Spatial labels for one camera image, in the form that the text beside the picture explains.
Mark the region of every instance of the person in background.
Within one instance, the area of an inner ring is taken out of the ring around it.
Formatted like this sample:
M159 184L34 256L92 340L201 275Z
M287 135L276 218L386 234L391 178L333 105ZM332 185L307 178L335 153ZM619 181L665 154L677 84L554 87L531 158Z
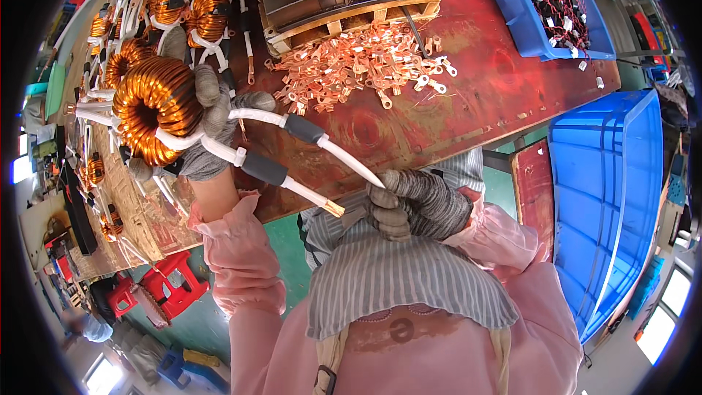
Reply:
M61 313L61 323L73 335L83 336L91 342L102 343L112 336L112 327L96 311L96 307L90 313L82 308L66 308Z

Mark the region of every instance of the gray striped apron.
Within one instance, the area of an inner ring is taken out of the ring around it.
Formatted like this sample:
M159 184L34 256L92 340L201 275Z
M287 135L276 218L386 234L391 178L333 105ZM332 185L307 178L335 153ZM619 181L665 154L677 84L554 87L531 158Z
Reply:
M454 188L482 192L480 148L429 166ZM426 304L461 314L487 329L517 320L500 281L462 252L430 238L383 239L365 219L365 191L343 198L340 219L321 208L301 212L310 282L307 336L322 340L352 321L394 306Z

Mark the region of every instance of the pink jacket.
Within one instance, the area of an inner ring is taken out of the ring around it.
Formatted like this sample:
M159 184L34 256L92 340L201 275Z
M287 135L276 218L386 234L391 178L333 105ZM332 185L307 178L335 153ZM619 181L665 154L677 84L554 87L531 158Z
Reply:
M214 299L231 316L232 393L310 395L318 364L316 342L305 337L308 302L281 319L285 286L253 215L258 197L243 193L232 212L207 224L198 204L191 212L215 273ZM445 243L509 272L503 281L520 315L511 328L509 393L573 394L582 352L555 268L532 263L533 231L500 207L478 201L474 217ZM493 394L497 374L487 329L443 310L418 316L396 307L382 322L351 324L334 394Z

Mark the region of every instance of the gloved hand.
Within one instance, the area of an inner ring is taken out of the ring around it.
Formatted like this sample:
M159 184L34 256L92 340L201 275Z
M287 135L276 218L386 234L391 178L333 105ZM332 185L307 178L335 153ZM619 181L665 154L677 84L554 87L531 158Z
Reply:
M443 241L468 223L472 201L441 177L416 170L387 170L378 178L386 189L367 184L366 219L386 240L405 242L415 235Z
M181 59L185 56L185 31L180 26L171 29L163 41L163 57ZM195 66L195 96L204 108L201 125L207 136L224 145L232 142L238 120L228 120L232 107L237 109L275 110L275 99L266 92L249 92L230 100L229 86L219 83L217 75L208 64ZM229 166L229 162L207 151L200 142L185 150L180 174L189 180L209 180ZM154 175L162 175L163 168L150 167L143 159L131 158L127 162L129 172L136 180L146 181Z

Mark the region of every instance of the wooden table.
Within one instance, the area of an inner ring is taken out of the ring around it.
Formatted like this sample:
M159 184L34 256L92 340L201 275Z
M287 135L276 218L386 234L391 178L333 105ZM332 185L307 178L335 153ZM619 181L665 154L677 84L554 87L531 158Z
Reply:
M231 61L240 83L237 92L279 90L284 73L271 74L265 69L263 62L269 56L263 35L256 29L252 34L257 48L256 84L245 83L245 61ZM446 96L430 99L433 90L428 86L419 93L406 86L401 95L392 97L392 109L385 110L373 90L354 90L349 101L338 104L332 113L307 111L307 119L323 127L335 143L373 171L421 168L442 161L620 87L614 61L592 61L580 71L579 59L541 62L522 58L495 0L442 0L439 17L422 34L441 37L443 54L458 69L455 78L448 74L435 77L448 87ZM243 46L237 38L233 45ZM597 76L604 80L604 89L597 88ZM277 112L286 109L279 106ZM331 154L280 128L246 121L246 133L250 142L244 144L236 134L234 147L242 145L273 158L288 167L296 180L327 197L344 196L365 184ZM262 222L311 206L291 191L267 186L240 170L236 173L239 188L262 193L256 210Z

